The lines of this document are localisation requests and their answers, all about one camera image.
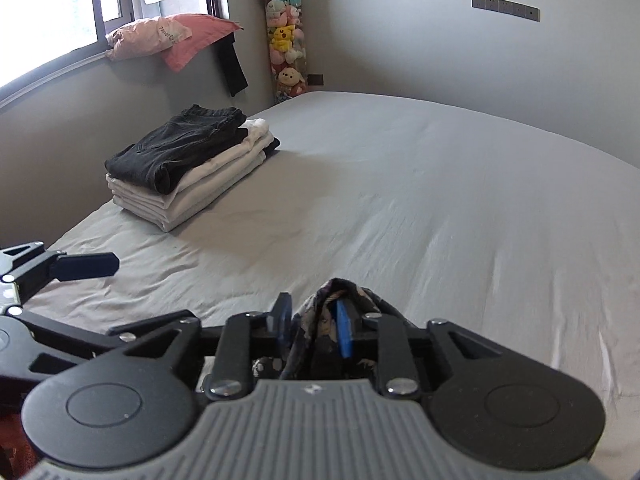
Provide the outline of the window frame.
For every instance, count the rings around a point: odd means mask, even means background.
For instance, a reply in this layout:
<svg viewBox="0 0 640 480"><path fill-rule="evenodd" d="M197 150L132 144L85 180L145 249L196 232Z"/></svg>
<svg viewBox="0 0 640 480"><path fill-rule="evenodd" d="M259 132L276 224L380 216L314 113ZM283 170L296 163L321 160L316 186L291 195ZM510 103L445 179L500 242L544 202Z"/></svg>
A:
<svg viewBox="0 0 640 480"><path fill-rule="evenodd" d="M224 0L1 0L1 104L103 58L119 27L186 12L227 9Z"/></svg>

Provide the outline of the black hanging cloth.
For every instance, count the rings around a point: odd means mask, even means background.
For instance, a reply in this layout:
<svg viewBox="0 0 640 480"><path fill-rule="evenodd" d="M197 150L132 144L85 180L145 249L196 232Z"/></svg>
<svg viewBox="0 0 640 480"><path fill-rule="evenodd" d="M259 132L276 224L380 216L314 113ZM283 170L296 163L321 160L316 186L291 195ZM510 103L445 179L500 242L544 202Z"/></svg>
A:
<svg viewBox="0 0 640 480"><path fill-rule="evenodd" d="M248 81L235 51L234 33L216 41L213 48L229 96L233 98L248 87Z"/></svg>

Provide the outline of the folded white clothes stack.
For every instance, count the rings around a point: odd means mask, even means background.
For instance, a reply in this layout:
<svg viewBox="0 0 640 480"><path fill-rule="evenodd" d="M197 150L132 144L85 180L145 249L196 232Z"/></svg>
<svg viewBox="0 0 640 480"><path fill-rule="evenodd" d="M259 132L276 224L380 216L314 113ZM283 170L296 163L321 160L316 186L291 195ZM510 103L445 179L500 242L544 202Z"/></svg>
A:
<svg viewBox="0 0 640 480"><path fill-rule="evenodd" d="M279 146L264 118L247 119L246 138L227 151L189 170L166 195L105 175L113 202L169 232L213 203L251 174Z"/></svg>

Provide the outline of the dark wall socket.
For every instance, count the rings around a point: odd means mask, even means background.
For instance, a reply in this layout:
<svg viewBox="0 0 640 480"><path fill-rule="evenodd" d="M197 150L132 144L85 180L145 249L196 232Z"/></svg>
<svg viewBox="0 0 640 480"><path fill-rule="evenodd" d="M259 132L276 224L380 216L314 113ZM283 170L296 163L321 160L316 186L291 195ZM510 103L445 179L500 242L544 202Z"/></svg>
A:
<svg viewBox="0 0 640 480"><path fill-rule="evenodd" d="M324 77L322 74L309 74L307 76L307 84L313 87L322 87L324 85Z"/></svg>

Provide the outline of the folded black trousers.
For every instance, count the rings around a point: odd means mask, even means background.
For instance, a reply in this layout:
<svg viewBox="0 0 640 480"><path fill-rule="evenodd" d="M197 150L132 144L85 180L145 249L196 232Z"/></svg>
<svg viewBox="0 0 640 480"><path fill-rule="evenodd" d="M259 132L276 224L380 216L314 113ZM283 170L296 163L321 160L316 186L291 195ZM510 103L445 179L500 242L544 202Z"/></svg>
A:
<svg viewBox="0 0 640 480"><path fill-rule="evenodd" d="M107 174L153 193L168 195L222 164L271 144L268 122L248 119L236 107L209 110L192 105L105 162Z"/></svg>

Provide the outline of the grey bed sheet mattress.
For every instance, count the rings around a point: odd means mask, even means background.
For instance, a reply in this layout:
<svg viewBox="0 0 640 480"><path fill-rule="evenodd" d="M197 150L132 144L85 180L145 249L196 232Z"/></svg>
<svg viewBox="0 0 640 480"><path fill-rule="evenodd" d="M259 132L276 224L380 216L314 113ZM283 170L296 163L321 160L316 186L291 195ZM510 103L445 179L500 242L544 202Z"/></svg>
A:
<svg viewBox="0 0 640 480"><path fill-rule="evenodd" d="M28 307L110 327L190 310L204 324L301 304L331 278L413 323L446 318L585 382L606 409L593 463L639 468L639 171L472 110L314 92L265 110L281 145L170 232L105 204L56 242L114 252L112 278Z"/></svg>

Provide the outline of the dark floral garment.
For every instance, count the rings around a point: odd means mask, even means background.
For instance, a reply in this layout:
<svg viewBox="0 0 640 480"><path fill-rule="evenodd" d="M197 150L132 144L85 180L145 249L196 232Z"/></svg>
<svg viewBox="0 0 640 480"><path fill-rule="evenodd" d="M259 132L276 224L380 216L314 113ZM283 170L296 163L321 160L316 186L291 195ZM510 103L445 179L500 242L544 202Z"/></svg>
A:
<svg viewBox="0 0 640 480"><path fill-rule="evenodd" d="M404 317L371 289L344 278L332 278L293 315L284 356L256 359L253 376L285 380L372 379L378 345L356 341L358 334L371 330L368 314L400 320Z"/></svg>

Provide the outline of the clear tube of plush toys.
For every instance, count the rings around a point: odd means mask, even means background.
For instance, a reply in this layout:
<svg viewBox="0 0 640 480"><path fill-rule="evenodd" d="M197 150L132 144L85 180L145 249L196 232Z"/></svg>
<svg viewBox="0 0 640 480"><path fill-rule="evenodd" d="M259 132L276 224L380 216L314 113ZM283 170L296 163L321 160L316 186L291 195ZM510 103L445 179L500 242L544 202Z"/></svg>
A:
<svg viewBox="0 0 640 480"><path fill-rule="evenodd" d="M303 1L265 0L264 9L274 99L282 103L308 89Z"/></svg>

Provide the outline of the pink pillow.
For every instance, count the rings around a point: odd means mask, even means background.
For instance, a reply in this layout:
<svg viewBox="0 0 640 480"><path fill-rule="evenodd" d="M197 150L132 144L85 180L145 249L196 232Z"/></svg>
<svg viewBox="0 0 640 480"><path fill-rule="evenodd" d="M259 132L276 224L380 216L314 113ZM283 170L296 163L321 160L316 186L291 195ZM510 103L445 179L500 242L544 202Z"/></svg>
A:
<svg viewBox="0 0 640 480"><path fill-rule="evenodd" d="M115 62L158 54L178 73L198 52L241 29L234 21L208 14L145 18L109 32L106 57Z"/></svg>

